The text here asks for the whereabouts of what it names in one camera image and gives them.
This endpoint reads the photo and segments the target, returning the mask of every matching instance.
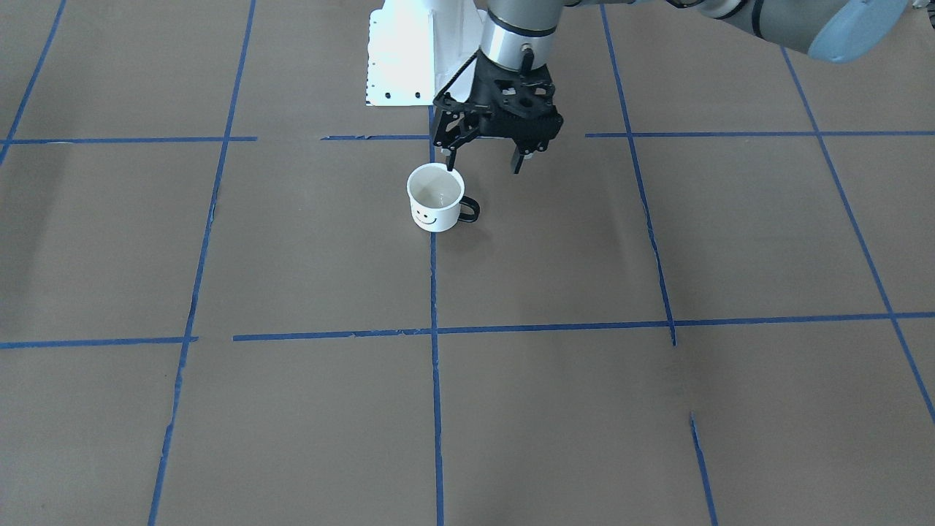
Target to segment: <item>white mug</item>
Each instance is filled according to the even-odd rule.
[[[412,221],[422,230],[444,232],[458,221],[473,223],[481,215],[481,205],[465,196],[465,180],[458,170],[441,163],[416,168],[406,182],[410,195]],[[461,213],[461,206],[473,213]]]

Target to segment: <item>black rubber ring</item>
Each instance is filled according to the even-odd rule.
[[[729,19],[730,17],[732,17],[732,16],[736,15],[737,13],[741,12],[741,9],[743,9],[743,7],[746,6],[746,5],[747,5],[747,2],[749,2],[749,1],[750,1],[750,0],[741,0],[741,2],[740,2],[739,4],[737,4],[736,7],[734,7],[733,9],[731,9],[729,13],[727,13],[727,14],[724,15],[724,16],[717,17],[717,18],[715,18],[715,20],[727,20],[727,19]]]
[[[506,29],[507,31],[511,33],[522,35],[523,37],[530,37],[530,38],[547,37],[548,35],[553,34],[555,32],[555,29],[557,29],[557,26],[556,26],[556,27],[553,27],[552,29],[546,29],[544,31],[533,31],[531,29],[523,29],[522,27],[516,27],[515,25],[509,22],[504,22],[500,20],[493,13],[493,11],[487,11],[487,15],[490,16],[490,20],[494,21],[496,25],[499,25],[500,27],[502,27],[503,29]]]
[[[759,16],[762,10],[763,10],[763,0],[756,0],[756,3],[754,4],[754,13],[753,13],[754,35],[760,38],[763,38],[763,34],[760,33],[760,27],[759,27]]]

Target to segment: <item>mug handle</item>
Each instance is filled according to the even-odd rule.
[[[458,221],[462,221],[464,223],[473,223],[477,221],[478,217],[481,217],[481,205],[479,205],[474,199],[468,196],[461,197],[461,204],[470,208],[474,213],[461,212],[461,215],[458,216]]]

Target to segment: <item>light blue joint cap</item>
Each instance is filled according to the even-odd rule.
[[[906,0],[851,0],[818,33],[809,56],[851,62],[883,40],[905,9]]]

